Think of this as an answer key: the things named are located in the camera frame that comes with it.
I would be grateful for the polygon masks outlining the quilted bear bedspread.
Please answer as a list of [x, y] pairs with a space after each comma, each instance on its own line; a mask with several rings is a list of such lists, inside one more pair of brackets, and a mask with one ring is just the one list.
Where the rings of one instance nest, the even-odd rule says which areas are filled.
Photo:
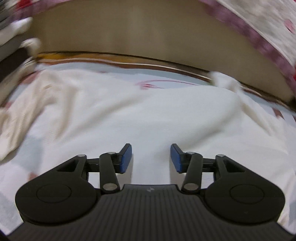
[[[68, 1], [1, 1], [1, 25], [33, 18], [65, 2]], [[229, 26], [248, 29], [250, 39], [258, 37], [272, 47], [275, 59], [287, 66], [286, 77], [295, 81], [295, 1], [200, 2], [213, 8], [214, 16], [225, 14]]]

